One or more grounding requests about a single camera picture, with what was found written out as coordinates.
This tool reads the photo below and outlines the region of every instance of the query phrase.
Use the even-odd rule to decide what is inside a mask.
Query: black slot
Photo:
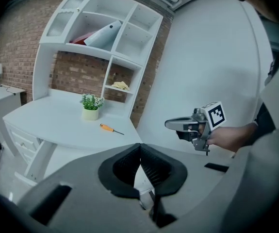
[[[178,192],[187,179],[187,168],[180,161],[141,144],[141,166],[155,188],[155,197]]]
[[[139,165],[140,144],[136,143],[105,160],[98,169],[98,177],[103,186],[113,195],[139,199],[139,191],[134,188]]]
[[[217,170],[217,171],[220,171],[220,172],[224,172],[224,173],[226,173],[227,170],[229,169],[228,166],[218,165],[218,164],[214,164],[214,163],[207,163],[205,165],[205,167],[213,169],[213,170]]]
[[[70,191],[71,187],[59,185],[40,203],[30,216],[39,223],[47,225]]]

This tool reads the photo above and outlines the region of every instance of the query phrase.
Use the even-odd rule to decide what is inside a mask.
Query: screwdriver
[[[111,132],[117,132],[117,133],[119,133],[119,134],[124,135],[123,133],[118,132],[118,131],[115,131],[114,129],[110,128],[109,126],[107,126],[107,125],[105,125],[105,124],[101,124],[100,127],[103,128],[104,130],[108,130],[108,131],[111,131]]]

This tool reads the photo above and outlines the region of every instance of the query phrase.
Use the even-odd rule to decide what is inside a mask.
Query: white cabinet
[[[10,86],[0,86],[0,143],[8,148],[13,155],[17,154],[17,150],[11,141],[2,118],[21,106],[20,93],[23,91]]]

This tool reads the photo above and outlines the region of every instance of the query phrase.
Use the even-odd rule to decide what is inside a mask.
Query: floor
[[[17,203],[31,188],[19,181],[14,172],[24,173],[27,164],[18,154],[13,156],[8,149],[3,149],[0,155],[0,194]]]

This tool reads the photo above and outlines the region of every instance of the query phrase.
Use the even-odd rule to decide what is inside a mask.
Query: hand
[[[255,123],[243,127],[219,127],[215,129],[207,141],[208,145],[217,145],[223,149],[237,152],[257,129]]]

